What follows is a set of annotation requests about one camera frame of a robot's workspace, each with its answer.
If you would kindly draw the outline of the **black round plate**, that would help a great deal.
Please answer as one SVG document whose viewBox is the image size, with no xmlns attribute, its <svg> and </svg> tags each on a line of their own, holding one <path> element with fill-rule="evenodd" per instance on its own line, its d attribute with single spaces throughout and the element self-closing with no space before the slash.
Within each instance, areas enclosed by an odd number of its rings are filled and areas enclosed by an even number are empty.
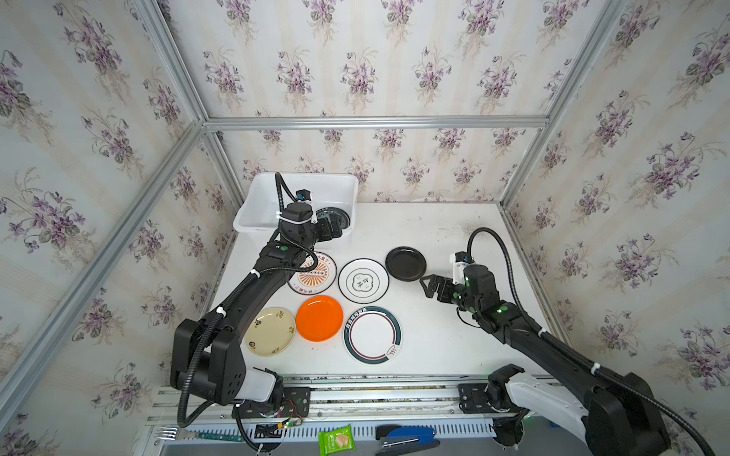
<svg viewBox="0 0 730 456">
<path fill-rule="evenodd" d="M 385 268 L 394 279 L 413 282 L 420 280 L 425 275 L 427 260 L 418 250 L 401 246 L 387 254 Z"/>
</svg>

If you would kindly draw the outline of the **green rimmed white plate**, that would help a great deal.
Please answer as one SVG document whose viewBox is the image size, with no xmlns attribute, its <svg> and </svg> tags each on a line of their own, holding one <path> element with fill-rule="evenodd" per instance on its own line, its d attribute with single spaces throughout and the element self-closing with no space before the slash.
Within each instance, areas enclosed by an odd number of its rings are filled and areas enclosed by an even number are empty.
<svg viewBox="0 0 730 456">
<path fill-rule="evenodd" d="M 380 365 L 399 353 L 403 333 L 397 318 L 378 306 L 366 306 L 353 312 L 343 329 L 344 347 L 356 361 Z"/>
</svg>

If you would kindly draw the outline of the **orange plastic plate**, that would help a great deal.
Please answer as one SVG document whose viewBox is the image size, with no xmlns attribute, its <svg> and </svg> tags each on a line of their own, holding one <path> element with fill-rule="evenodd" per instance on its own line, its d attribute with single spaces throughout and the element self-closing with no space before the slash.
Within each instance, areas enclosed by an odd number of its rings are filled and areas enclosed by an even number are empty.
<svg viewBox="0 0 730 456">
<path fill-rule="evenodd" d="M 314 296 L 308 299 L 296 316 L 297 331 L 310 342 L 325 342 L 334 337 L 344 321 L 342 307 L 330 296 Z"/>
</svg>

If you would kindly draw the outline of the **cream plate small flowers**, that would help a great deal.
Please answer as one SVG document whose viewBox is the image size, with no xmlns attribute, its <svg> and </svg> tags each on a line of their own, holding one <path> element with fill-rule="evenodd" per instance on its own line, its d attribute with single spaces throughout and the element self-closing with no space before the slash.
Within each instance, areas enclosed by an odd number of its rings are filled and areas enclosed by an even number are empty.
<svg viewBox="0 0 730 456">
<path fill-rule="evenodd" d="M 260 311 L 243 338 L 243 347 L 260 357 L 278 355 L 296 336 L 296 320 L 287 309 L 275 307 Z"/>
</svg>

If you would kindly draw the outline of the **blue floral green plate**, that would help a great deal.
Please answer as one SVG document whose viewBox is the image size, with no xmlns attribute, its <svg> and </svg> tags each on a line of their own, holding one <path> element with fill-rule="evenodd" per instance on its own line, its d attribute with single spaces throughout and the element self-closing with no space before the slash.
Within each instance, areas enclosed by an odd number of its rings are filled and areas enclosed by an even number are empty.
<svg viewBox="0 0 730 456">
<path fill-rule="evenodd" d="M 333 232 L 343 231 L 350 227 L 350 215 L 338 207 L 324 207 L 317 211 L 317 220 L 325 222 Z"/>
</svg>

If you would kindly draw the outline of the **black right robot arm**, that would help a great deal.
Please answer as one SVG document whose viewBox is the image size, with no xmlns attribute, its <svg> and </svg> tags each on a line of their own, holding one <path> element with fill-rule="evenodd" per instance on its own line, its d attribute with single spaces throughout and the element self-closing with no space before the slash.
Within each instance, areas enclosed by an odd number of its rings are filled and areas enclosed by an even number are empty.
<svg viewBox="0 0 730 456">
<path fill-rule="evenodd" d="M 419 281 L 427 298 L 467 312 L 476 326 L 543 368 L 568 391 L 564 407 L 554 393 L 537 399 L 518 398 L 519 370 L 502 368 L 490 376 L 489 403 L 533 410 L 581 438 L 594 455 L 660 455 L 671 448 L 665 422 L 683 429 L 705 455 L 713 454 L 701 433 L 669 406 L 655 399 L 636 374 L 621 375 L 581 355 L 541 327 L 518 298 L 501 298 L 494 273 L 478 264 L 473 244 L 452 257 L 452 276 L 424 275 Z"/>
</svg>

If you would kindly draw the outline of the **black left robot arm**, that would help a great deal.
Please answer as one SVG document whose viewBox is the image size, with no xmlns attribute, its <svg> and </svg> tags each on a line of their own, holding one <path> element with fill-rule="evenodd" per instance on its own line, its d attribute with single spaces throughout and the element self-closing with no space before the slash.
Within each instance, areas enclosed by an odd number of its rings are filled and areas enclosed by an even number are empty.
<svg viewBox="0 0 730 456">
<path fill-rule="evenodd" d="M 292 191 L 274 175 L 277 228 L 251 271 L 213 310 L 185 319 L 175 330 L 170 385 L 180 391 L 177 424 L 190 426 L 208 408 L 260 403 L 273 409 L 283 401 L 281 378 L 271 370 L 248 368 L 241 344 L 270 298 L 293 275 L 319 266 L 315 246 L 342 235 L 330 220 L 320 222 L 309 190 Z"/>
</svg>

